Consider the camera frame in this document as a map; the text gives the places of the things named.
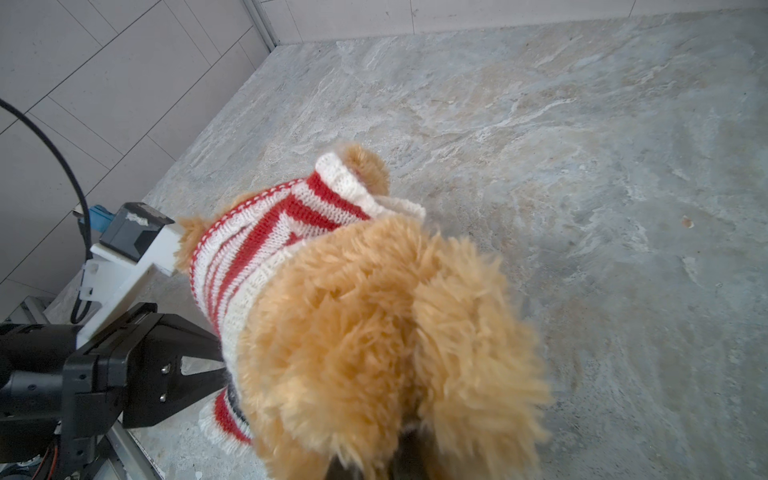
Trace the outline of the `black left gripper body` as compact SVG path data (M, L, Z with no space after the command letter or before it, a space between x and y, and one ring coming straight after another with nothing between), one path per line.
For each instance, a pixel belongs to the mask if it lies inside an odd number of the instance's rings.
M101 444L120 416L130 428L154 426L172 415L160 367L150 362L153 334L163 315L154 303L140 303L77 348L62 370L58 479L88 479L101 457Z

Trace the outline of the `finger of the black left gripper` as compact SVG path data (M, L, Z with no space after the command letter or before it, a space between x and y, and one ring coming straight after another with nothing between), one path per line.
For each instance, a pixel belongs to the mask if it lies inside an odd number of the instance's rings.
M224 369L193 375L184 375L179 369L151 369L145 380L128 389L122 424L127 429L155 426L220 391L226 381Z
M221 361L218 337L176 314L149 316L149 362L156 366L181 366L184 357Z

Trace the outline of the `red white striped knit sweater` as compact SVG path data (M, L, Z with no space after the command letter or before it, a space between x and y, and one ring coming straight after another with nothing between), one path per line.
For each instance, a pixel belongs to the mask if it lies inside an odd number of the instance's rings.
M248 312L278 267L309 241L340 227L402 214L422 220L422 206L373 193L361 175L329 152L306 178L237 203L203 234L189 265L191 292L221 344L228 385L200 412L204 435L240 455L252 434L239 409L236 350Z

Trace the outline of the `tan plush teddy bear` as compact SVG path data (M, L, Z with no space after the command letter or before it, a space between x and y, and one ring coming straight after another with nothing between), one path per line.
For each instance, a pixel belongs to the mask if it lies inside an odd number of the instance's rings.
M393 197L378 155L331 152ZM177 269L189 278L202 234L265 190L181 219ZM402 214L340 227L282 263L248 312L236 367L247 451L273 479L321 479L333 463L389 479L407 454L430 479L511 479L537 469L548 436L538 336L499 260Z

